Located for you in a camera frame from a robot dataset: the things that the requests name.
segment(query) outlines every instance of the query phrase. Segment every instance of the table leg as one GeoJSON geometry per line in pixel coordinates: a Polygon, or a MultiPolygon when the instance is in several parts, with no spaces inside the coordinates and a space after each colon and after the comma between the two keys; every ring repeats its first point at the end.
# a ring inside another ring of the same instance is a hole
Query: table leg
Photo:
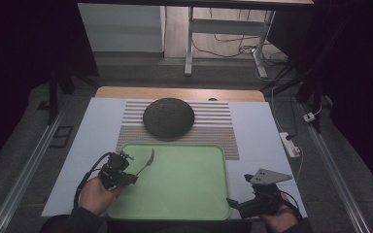
{"type": "Polygon", "coordinates": [[[192,75],[192,29],[193,29],[193,7],[188,9],[188,30],[187,30],[187,46],[186,46],[186,68],[185,75],[192,75]]]}
{"type": "Polygon", "coordinates": [[[255,61],[256,69],[259,73],[259,77],[262,79],[266,79],[268,78],[268,76],[266,74],[265,67],[262,63],[261,53],[262,53],[263,45],[265,43],[266,36],[268,35],[269,27],[271,26],[272,17],[274,16],[275,11],[269,11],[266,14],[267,16],[266,16],[266,20],[265,20],[265,23],[262,29],[262,34],[259,38],[258,46],[256,47],[256,50],[253,52],[253,58],[255,61]]]}

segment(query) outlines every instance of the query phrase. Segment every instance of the white wall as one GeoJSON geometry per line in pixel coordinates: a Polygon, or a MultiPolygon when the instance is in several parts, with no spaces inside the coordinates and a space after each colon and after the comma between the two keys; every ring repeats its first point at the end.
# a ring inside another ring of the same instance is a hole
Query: white wall
{"type": "Polygon", "coordinates": [[[164,7],[81,3],[78,6],[93,51],[163,52],[164,7]]]}

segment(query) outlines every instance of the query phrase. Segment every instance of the green tray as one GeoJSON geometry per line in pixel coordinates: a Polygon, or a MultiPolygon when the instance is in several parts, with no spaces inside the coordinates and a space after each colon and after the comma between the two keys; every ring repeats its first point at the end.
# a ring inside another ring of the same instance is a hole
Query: green tray
{"type": "Polygon", "coordinates": [[[134,157],[136,174],[155,151],[153,164],[113,201],[107,214],[119,219],[224,220],[230,215],[222,148],[216,145],[139,144],[122,148],[134,157]]]}

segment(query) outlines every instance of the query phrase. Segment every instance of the power strip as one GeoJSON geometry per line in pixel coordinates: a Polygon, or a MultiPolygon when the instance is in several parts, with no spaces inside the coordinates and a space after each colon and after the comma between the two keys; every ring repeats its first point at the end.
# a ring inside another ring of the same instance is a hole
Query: power strip
{"type": "Polygon", "coordinates": [[[301,153],[300,149],[293,144],[291,139],[288,140],[287,136],[287,132],[280,133],[281,141],[286,148],[288,156],[291,158],[299,157],[299,154],[301,153]]]}

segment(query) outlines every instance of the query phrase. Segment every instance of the black object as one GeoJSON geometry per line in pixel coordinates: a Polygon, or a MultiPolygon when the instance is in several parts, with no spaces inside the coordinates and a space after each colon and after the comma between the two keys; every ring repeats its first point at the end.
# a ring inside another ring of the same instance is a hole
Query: black object
{"type": "MultiPolygon", "coordinates": [[[[245,180],[249,182],[253,175],[245,175],[245,180]]],[[[302,220],[302,215],[299,210],[290,202],[283,199],[281,190],[275,183],[271,184],[253,184],[255,199],[238,203],[235,200],[226,198],[229,207],[239,211],[242,219],[260,216],[260,215],[274,215],[278,212],[282,205],[290,207],[296,214],[298,221],[302,220]]]]}
{"type": "Polygon", "coordinates": [[[144,111],[145,127],[152,134],[175,138],[188,132],[195,121],[192,107],[176,98],[163,98],[152,102],[144,111]]]}
{"type": "Polygon", "coordinates": [[[102,161],[106,156],[109,156],[108,162],[102,166],[101,171],[99,171],[99,178],[101,179],[102,185],[111,190],[117,186],[127,186],[137,182],[138,177],[132,174],[123,172],[128,166],[128,158],[133,159],[127,153],[120,150],[117,153],[107,152],[102,155],[98,161],[92,166],[92,168],[87,172],[84,178],[81,180],[81,183],[78,185],[75,192],[74,198],[74,207],[78,207],[78,200],[81,194],[84,185],[90,177],[90,174],[95,171],[95,168],[98,166],[99,162],[102,161]]]}

